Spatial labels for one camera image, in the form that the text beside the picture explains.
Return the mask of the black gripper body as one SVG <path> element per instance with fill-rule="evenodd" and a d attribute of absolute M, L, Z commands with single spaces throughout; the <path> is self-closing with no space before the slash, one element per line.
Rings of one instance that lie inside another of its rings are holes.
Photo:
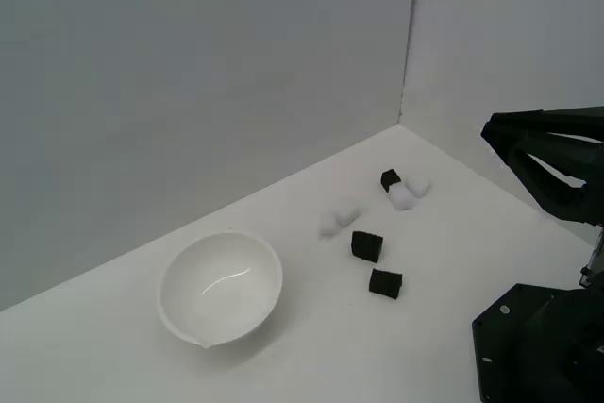
<path fill-rule="evenodd" d="M 603 222 L 603 143 L 601 143 L 592 160 L 592 174 L 589 177 L 589 202 L 591 223 Z"/>

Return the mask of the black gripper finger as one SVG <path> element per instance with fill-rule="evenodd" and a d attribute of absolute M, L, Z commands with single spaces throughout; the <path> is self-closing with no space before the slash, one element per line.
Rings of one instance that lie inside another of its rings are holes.
<path fill-rule="evenodd" d="M 494 113 L 491 124 L 603 141 L 603 108 L 531 110 Z"/>
<path fill-rule="evenodd" d="M 544 211 L 564 221 L 597 221 L 597 143 L 498 120 L 488 121 L 481 137 Z"/>

